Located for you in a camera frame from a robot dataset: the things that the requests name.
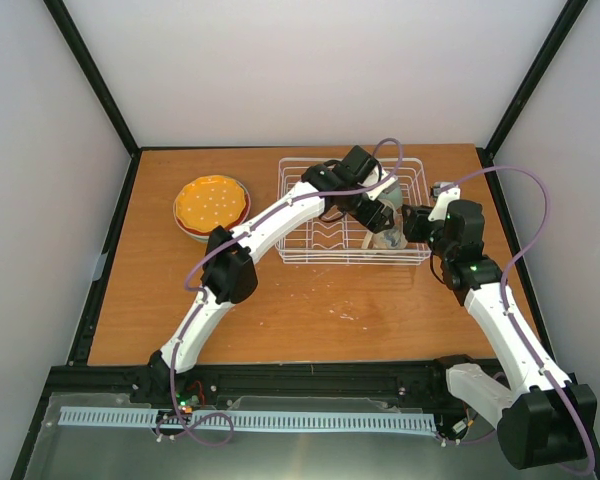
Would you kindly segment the mint green floral bowl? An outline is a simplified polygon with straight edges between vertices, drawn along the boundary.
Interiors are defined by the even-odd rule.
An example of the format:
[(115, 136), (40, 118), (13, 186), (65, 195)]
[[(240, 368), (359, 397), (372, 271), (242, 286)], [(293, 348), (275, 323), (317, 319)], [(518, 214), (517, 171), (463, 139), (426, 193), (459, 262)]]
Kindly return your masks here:
[(403, 205), (403, 194), (399, 179), (393, 177), (390, 182), (387, 182), (378, 199), (389, 205), (392, 209), (399, 210)]

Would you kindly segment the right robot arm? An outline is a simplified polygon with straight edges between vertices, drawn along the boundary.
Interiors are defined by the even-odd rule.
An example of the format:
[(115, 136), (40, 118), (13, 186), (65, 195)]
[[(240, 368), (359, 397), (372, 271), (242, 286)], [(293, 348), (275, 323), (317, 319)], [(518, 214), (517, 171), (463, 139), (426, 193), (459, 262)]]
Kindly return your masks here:
[(442, 283), (480, 326), (506, 378), (500, 383), (473, 363), (455, 363), (445, 371), (449, 393), (493, 426), (513, 467), (558, 464), (573, 475), (592, 474), (597, 398), (550, 357), (523, 318), (505, 271), (484, 254), (481, 205), (439, 200), (435, 207), (405, 205), (402, 216), (406, 239), (427, 244), (439, 258)]

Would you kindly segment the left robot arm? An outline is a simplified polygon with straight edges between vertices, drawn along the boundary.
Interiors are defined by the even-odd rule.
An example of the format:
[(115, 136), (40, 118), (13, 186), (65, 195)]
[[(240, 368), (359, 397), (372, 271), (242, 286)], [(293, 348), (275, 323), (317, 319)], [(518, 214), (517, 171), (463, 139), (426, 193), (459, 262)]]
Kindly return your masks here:
[(231, 230), (212, 230), (202, 260), (196, 297), (173, 336), (148, 362), (149, 389), (166, 402), (188, 390), (186, 372), (197, 364), (204, 344), (222, 318), (258, 286), (256, 265), (279, 240), (300, 225), (337, 208), (372, 233), (394, 226), (393, 209), (379, 197), (398, 182), (403, 150), (391, 171), (374, 154), (356, 145), (340, 160), (310, 166), (281, 199)]

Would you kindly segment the cream dragon mug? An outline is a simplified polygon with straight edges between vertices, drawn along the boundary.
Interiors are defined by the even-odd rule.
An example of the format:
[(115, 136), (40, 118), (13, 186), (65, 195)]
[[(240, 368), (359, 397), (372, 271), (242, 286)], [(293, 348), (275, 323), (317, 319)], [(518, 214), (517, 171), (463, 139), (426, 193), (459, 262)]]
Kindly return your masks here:
[(362, 249), (403, 250), (407, 244), (403, 224), (398, 221), (390, 229), (378, 233), (368, 232), (362, 242)]

